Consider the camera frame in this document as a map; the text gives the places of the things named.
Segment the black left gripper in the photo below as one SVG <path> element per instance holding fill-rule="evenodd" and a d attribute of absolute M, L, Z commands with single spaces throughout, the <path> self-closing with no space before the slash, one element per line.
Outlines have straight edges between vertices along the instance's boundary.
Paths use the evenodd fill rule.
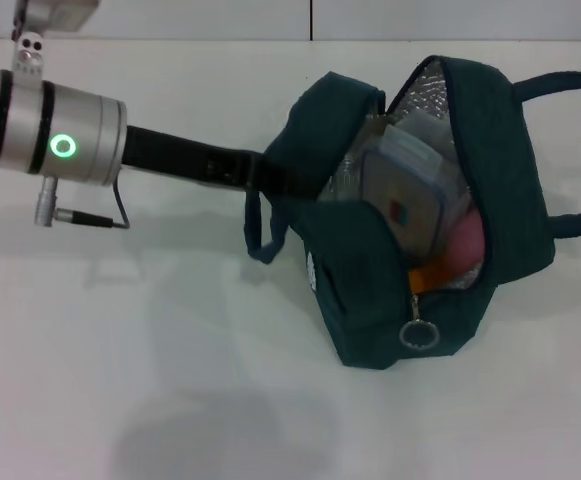
<path fill-rule="evenodd" d="M 264 154 L 207 145 L 136 126 L 126 130 L 122 165 L 272 196 L 313 199 L 319 193 L 318 183 L 312 178 L 280 166 Z"/>

